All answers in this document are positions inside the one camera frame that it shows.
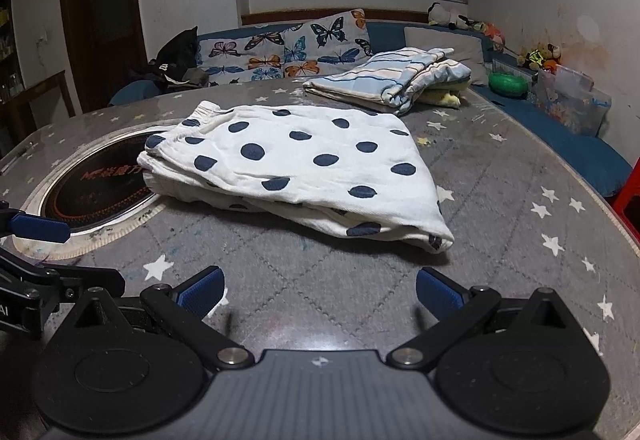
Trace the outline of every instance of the folded towel stack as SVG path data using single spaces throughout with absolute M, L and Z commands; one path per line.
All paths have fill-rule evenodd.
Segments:
M 312 94 L 401 115 L 428 88 L 455 90 L 468 84 L 471 70 L 447 59 L 452 48 L 403 48 L 374 55 L 348 72 L 304 83 Z
M 138 163 L 152 191 L 187 202 L 268 211 L 332 236 L 402 240 L 429 252 L 453 242 L 429 170 L 393 115 L 321 106 L 223 110 L 203 101 L 150 136 Z

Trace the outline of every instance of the green plastic object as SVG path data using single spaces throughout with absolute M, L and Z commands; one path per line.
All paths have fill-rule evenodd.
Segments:
M 492 92 L 511 99 L 524 97 L 529 91 L 524 78 L 507 74 L 489 74 L 489 87 Z

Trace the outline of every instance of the blue gripper pad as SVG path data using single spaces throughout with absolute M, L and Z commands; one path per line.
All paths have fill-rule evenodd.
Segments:
M 40 242 L 65 243 L 71 236 L 71 229 L 65 222 L 32 214 L 16 214 L 7 227 L 8 231 L 18 238 Z
M 202 319 L 225 294 L 225 275 L 216 268 L 178 294 L 177 303 Z
M 415 295 L 438 321 L 442 321 L 465 304 L 461 293 L 425 270 L 420 270 L 415 278 Z

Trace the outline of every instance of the white pillow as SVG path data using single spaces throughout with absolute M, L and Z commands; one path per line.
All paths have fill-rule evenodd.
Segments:
M 373 55 L 360 8 L 293 26 L 282 35 L 285 77 L 341 73 Z
M 455 52 L 447 58 L 458 61 L 471 70 L 471 84 L 487 86 L 489 76 L 484 68 L 482 41 L 472 35 L 444 32 L 430 28 L 407 26 L 404 28 L 406 45 L 421 50 L 432 48 L 453 48 Z
M 245 83 L 280 79 L 284 39 L 279 32 L 267 32 L 240 39 L 205 39 L 200 42 L 201 67 L 209 82 Z

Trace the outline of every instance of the blue sofa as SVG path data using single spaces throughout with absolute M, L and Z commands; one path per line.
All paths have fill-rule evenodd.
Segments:
M 198 36 L 200 40 L 210 38 L 236 39 L 249 37 L 262 32 L 279 32 L 293 26 L 294 23 L 281 23 L 265 26 L 252 26 L 213 32 Z M 404 27 L 415 26 L 431 30 L 449 31 L 449 28 L 427 26 L 419 23 L 404 23 L 392 21 L 367 21 L 367 30 L 374 53 L 397 50 L 405 46 Z M 481 39 L 482 53 L 486 63 L 492 63 L 494 58 L 512 64 L 514 59 L 493 51 L 493 44 L 489 38 L 479 33 L 464 30 L 453 30 L 463 35 L 471 35 Z M 112 105 L 126 104 L 136 100 L 154 96 L 150 81 L 137 81 L 123 88 L 111 99 Z M 527 100 L 507 99 L 494 94 L 485 86 L 473 86 L 475 92 L 496 104 L 508 115 L 515 118 L 529 131 L 535 133 L 548 144 L 559 156 L 573 167 L 583 178 L 592 185 L 603 197 L 612 197 L 625 184 L 631 174 L 632 167 L 611 146 L 595 137 L 579 136 L 571 133 L 558 121 L 546 116 Z

